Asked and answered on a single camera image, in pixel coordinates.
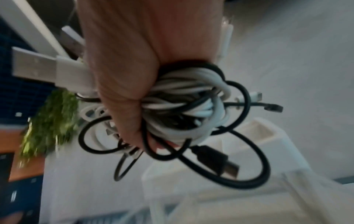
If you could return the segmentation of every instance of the hand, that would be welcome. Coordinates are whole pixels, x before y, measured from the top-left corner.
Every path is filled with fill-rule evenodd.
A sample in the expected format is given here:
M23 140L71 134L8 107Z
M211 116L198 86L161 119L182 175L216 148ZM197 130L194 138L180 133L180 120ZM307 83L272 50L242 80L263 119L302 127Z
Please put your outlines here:
M213 62L223 0L78 0L88 64L124 141L143 148L140 100L161 65ZM149 137L151 148L157 143Z

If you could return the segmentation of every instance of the dark blue grid panel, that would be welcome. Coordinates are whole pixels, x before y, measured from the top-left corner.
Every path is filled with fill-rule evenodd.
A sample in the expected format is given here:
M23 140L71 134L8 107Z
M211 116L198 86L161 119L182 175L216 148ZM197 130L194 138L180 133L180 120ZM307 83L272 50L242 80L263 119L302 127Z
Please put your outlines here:
M0 124L22 125L27 123L28 117L36 114L55 86L13 77L13 46L33 51L0 18ZM22 113L22 116L16 117L17 112Z

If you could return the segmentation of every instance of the green plant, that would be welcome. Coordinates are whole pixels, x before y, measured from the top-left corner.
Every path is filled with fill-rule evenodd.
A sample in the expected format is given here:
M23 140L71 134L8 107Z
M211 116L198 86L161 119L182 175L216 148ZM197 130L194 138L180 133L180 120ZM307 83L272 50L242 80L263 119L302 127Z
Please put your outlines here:
M20 155L31 158L69 142L77 129L78 100L64 89L54 90L36 115L29 119Z

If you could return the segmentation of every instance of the orange wooden surface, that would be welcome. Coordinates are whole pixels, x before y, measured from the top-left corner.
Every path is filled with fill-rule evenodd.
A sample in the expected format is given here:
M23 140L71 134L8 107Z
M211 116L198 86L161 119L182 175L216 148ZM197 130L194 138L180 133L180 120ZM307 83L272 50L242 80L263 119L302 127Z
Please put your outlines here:
M21 140L21 130L0 130L0 153L15 153L9 181L26 179L44 173L44 157L33 158L28 163L24 163L22 168L19 167L18 153Z

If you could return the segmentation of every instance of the gray floor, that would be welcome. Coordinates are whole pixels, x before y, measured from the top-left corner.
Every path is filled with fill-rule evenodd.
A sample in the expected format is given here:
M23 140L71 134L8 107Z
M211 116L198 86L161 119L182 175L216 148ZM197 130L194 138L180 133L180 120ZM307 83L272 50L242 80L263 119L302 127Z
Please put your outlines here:
M330 178L354 174L353 9L352 0L244 0L225 10L235 26L226 77L284 106L282 114L255 108L250 117L283 128L312 168ZM119 183L112 179L119 156L89 155L76 143L60 156L46 161L42 221L141 203L146 155Z

